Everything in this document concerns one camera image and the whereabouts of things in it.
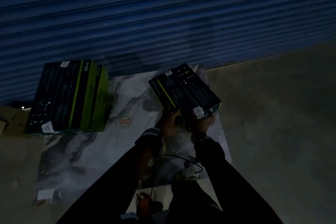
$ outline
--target white label sticker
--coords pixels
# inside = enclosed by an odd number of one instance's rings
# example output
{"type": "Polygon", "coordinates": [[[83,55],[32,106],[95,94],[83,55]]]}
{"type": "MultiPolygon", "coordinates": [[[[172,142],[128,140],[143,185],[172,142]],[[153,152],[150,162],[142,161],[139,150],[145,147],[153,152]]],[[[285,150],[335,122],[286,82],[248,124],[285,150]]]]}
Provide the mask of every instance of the white label sticker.
{"type": "Polygon", "coordinates": [[[63,61],[60,65],[60,67],[68,67],[70,61],[63,61]]]}
{"type": "Polygon", "coordinates": [[[55,191],[54,189],[44,189],[44,190],[40,190],[40,191],[37,193],[37,200],[53,198],[54,191],[55,191]]]}
{"type": "Polygon", "coordinates": [[[59,133],[59,132],[57,132],[57,131],[54,131],[53,124],[51,123],[51,121],[49,121],[49,122],[43,124],[43,125],[41,126],[41,128],[42,128],[42,131],[43,131],[44,133],[52,133],[52,134],[58,134],[58,133],[59,133]]]}
{"type": "Polygon", "coordinates": [[[199,118],[200,116],[203,116],[204,115],[204,111],[203,111],[203,108],[198,106],[198,107],[195,107],[193,109],[194,113],[196,114],[196,116],[199,118]]]}

